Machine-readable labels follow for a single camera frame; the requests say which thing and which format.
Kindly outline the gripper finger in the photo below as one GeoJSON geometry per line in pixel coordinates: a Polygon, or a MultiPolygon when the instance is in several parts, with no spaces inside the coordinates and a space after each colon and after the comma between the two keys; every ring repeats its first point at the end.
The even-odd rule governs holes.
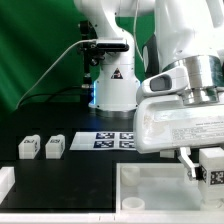
{"type": "Polygon", "coordinates": [[[180,147],[177,151],[178,160],[187,169],[187,175],[190,181],[196,180],[196,167],[190,159],[191,149],[189,147],[180,147]]]}

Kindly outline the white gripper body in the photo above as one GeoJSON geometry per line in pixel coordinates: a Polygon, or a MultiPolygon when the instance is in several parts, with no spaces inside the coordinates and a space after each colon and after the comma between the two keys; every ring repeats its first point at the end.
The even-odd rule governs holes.
{"type": "Polygon", "coordinates": [[[153,153],[224,143],[224,103],[184,106],[178,95],[143,100],[133,121],[135,148],[153,153]]]}

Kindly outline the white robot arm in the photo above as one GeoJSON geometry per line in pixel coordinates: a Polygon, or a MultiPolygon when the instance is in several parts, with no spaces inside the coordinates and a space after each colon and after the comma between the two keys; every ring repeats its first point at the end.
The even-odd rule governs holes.
{"type": "Polygon", "coordinates": [[[138,152],[175,150],[191,179],[194,148],[224,144],[224,3],[222,0],[73,0],[95,29],[100,62],[89,107],[133,119],[138,152]],[[156,75],[134,74],[135,40],[119,17],[155,16],[154,47],[144,64],[156,75]]]}

